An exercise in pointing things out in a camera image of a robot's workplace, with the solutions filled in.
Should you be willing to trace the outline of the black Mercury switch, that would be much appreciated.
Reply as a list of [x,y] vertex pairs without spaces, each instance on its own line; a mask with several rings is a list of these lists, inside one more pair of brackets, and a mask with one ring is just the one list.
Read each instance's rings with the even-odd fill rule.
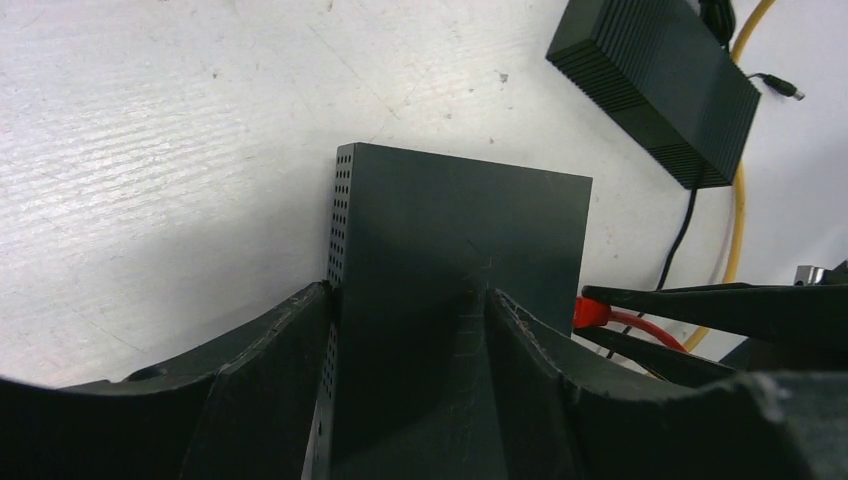
[[592,181],[357,142],[335,158],[335,317],[315,479],[503,479],[484,327],[500,289],[570,331]]

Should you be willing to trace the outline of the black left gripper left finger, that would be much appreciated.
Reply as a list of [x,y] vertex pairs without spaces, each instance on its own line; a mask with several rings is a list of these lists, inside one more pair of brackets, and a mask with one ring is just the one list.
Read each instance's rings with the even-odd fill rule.
[[119,382],[1,383],[5,479],[297,479],[333,317],[316,282]]

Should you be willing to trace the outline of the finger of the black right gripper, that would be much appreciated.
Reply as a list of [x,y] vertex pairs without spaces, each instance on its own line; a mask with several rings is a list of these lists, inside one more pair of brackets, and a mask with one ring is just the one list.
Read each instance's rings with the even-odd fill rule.
[[761,286],[744,283],[661,291],[589,285],[582,295],[614,307],[645,312],[774,344],[847,350],[847,286]]
[[737,373],[726,365],[603,327],[578,329],[576,334],[634,361],[664,380],[685,387],[702,387]]

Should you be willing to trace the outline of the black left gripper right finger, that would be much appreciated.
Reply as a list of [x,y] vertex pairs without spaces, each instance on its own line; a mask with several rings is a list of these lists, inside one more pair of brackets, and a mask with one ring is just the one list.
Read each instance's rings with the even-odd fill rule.
[[498,290],[484,321],[512,479],[847,475],[843,373],[734,373],[689,387],[610,362]]

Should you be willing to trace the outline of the ribbed black network switch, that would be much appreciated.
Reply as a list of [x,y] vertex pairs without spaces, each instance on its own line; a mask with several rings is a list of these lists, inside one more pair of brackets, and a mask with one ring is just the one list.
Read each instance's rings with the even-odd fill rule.
[[733,184],[761,93],[688,2],[572,0],[546,58],[684,188]]

